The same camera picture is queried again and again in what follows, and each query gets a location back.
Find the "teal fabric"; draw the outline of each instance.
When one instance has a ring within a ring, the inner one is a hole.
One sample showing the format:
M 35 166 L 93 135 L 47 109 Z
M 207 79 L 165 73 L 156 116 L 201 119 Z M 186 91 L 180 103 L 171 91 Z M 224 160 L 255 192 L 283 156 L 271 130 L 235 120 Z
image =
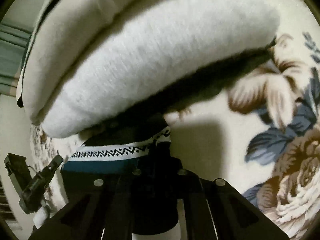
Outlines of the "teal fabric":
M 0 93 L 15 96 L 21 59 L 31 33 L 0 23 Z
M 125 174 L 132 172 L 137 167 L 139 159 L 143 157 L 118 161 L 66 162 L 62 169 L 84 173 Z

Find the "white wall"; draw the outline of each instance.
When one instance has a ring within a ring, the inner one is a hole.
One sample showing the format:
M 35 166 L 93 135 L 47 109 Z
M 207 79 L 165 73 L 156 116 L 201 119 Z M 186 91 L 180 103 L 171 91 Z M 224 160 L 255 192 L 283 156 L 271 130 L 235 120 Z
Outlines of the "white wall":
M 15 0 L 4 16 L 4 21 L 32 31 L 44 0 Z M 14 231 L 20 240 L 27 240 L 32 232 L 33 214 L 26 215 L 19 206 L 19 196 L 15 191 L 4 159 L 8 153 L 22 155 L 27 163 L 32 163 L 30 149 L 30 123 L 24 110 L 18 108 L 16 99 L 0 95 L 0 177 L 10 207 L 22 230 Z
M 0 95 L 0 177 L 9 205 L 23 229 L 14 233 L 20 240 L 24 240 L 31 235 L 33 215 L 26 215 L 19 206 L 20 198 L 4 166 L 4 159 L 8 153 L 25 156 L 27 163 L 32 164 L 30 122 L 24 110 L 17 106 L 16 98 Z
M 32 31 L 44 0 L 15 0 L 4 21 Z

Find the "rolled white blanket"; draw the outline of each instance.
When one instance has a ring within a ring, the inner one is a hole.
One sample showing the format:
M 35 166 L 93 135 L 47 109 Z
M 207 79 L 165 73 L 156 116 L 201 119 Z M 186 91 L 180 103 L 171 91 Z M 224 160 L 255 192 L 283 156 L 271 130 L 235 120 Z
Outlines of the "rolled white blanket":
M 23 97 L 23 106 L 32 123 L 38 122 L 39 111 L 82 51 L 132 1 L 45 1 L 17 91 L 18 105 L 22 106 Z
M 38 118 L 51 137 L 78 133 L 203 66 L 265 47 L 278 25 L 264 0 L 139 0 L 63 77 Z

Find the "curtain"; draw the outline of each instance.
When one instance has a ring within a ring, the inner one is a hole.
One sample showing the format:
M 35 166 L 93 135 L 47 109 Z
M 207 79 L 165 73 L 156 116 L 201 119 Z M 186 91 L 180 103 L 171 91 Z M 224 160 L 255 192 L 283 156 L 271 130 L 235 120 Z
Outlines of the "curtain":
M 21 60 L 31 33 L 0 23 L 0 93 L 16 96 Z

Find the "black mount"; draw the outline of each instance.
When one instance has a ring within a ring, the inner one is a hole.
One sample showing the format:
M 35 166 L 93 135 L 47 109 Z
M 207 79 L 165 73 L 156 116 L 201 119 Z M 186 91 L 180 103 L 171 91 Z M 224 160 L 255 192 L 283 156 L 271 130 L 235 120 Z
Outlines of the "black mount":
M 29 239 L 131 240 L 132 233 L 158 234 L 177 223 L 178 199 L 188 240 L 289 239 L 225 180 L 207 181 L 184 170 L 169 146 L 154 145 L 153 154 L 142 157 L 130 174 L 62 169 L 69 203 Z

